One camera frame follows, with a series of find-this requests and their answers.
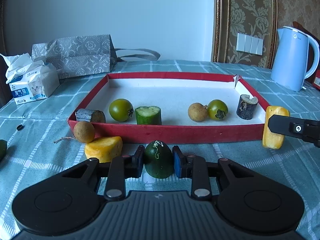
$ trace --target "yellow vegetable chunk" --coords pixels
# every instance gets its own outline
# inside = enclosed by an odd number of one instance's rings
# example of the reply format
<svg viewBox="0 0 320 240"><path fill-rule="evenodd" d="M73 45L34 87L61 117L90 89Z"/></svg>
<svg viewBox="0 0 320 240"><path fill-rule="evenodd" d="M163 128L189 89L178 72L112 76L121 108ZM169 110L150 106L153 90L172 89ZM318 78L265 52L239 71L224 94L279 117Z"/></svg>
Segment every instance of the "yellow vegetable chunk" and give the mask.
<svg viewBox="0 0 320 240"><path fill-rule="evenodd" d="M266 120L263 128L262 145L265 148L279 149L284 141L284 135L272 133L268 127L269 118L274 114L290 116L290 112L281 106L268 106L266 109Z"/></svg>
<svg viewBox="0 0 320 240"><path fill-rule="evenodd" d="M87 158L98 158L100 163L111 162L111 160L121 155L122 139L120 136L99 137L84 147Z"/></svg>

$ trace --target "white switch panel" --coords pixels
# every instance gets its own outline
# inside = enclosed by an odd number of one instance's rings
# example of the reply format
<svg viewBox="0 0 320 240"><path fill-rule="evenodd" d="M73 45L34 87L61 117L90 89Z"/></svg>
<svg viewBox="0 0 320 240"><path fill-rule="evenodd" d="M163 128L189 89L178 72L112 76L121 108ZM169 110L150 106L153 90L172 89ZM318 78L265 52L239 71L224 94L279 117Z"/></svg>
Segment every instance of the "white switch panel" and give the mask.
<svg viewBox="0 0 320 240"><path fill-rule="evenodd" d="M259 39L243 33L237 35L237 51L262 55L263 39Z"/></svg>

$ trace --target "table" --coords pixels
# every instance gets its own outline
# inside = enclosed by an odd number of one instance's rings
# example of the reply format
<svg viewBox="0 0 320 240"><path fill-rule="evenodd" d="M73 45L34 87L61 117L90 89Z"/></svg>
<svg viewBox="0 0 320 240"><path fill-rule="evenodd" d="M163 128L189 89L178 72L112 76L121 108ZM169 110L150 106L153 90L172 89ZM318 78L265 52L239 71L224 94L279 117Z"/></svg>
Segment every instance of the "table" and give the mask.
<svg viewBox="0 0 320 240"><path fill-rule="evenodd" d="M240 74L271 105L287 108L292 117L320 120L320 92L309 83L294 92L270 80L270 70L241 64L179 60L118 63L113 73L180 71ZM19 232L11 213L14 197L26 187L85 160L84 144L76 140L53 141L71 136L67 118L105 74L61 80L45 100L17 106L13 100L0 110L0 139L8 141L6 157L0 162L0 238L8 240ZM22 124L24 129L17 131ZM124 144L123 154L134 154L138 145ZM306 239L320 238L320 149L311 143L287 137L279 150L262 147L261 141L179 145L183 153L196 154L209 162L226 157L247 168L293 188L305 203L298 231ZM218 194L214 179L213 194ZM127 179L129 190L190 190L191 179L154 179L145 170L139 179Z"/></svg>

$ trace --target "kettle lid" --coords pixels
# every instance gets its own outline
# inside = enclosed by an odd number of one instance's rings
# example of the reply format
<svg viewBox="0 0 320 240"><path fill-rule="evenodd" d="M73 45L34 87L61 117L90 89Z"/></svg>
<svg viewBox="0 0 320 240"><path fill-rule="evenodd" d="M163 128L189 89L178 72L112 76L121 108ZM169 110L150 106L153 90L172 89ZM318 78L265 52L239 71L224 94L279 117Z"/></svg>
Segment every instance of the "kettle lid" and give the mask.
<svg viewBox="0 0 320 240"><path fill-rule="evenodd" d="M294 32L301 33L301 34L303 34L303 35L305 35L305 36L308 37L308 34L304 33L303 31L300 31L300 30L298 30L298 29L296 29L296 28L289 27L289 26L283 26L283 28L290 29L290 30L292 30L292 31L294 31Z"/></svg>

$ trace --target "gold frame molding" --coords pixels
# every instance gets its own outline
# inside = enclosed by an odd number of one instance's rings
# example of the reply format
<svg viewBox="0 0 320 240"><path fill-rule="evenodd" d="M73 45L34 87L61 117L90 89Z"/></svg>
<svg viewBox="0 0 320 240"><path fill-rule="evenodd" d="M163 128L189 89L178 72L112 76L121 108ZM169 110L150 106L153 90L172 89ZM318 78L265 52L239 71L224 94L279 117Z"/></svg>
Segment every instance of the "gold frame molding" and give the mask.
<svg viewBox="0 0 320 240"><path fill-rule="evenodd" d="M229 49L229 32L231 20L231 0L214 0L214 25L212 38L211 61L225 63ZM272 14L270 26L270 50L266 68L272 68L276 49L278 0L272 0Z"/></svg>

